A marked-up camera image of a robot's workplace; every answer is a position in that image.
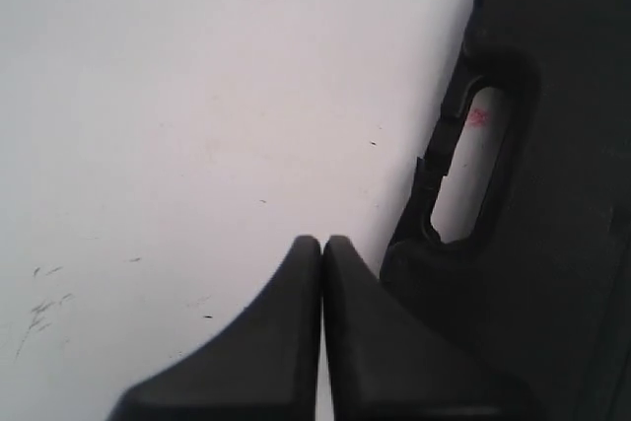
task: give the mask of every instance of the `white surface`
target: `white surface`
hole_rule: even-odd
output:
[[[0,0],[0,418],[104,419],[297,234],[376,269],[470,6]]]

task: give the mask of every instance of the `red mark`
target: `red mark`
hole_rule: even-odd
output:
[[[475,107],[469,113],[469,117],[466,119],[466,124],[472,127],[483,127],[486,125],[486,121],[489,118],[489,112]]]

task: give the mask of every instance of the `black plastic part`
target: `black plastic part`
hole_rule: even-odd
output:
[[[419,323],[346,238],[326,246],[323,288],[337,421],[539,419],[525,384]]]
[[[313,420],[320,249],[297,238],[260,295],[207,345],[120,400],[111,421]]]
[[[631,0],[474,4],[382,282],[551,421],[628,421]],[[480,81],[515,106],[475,229],[446,245],[430,217]]]

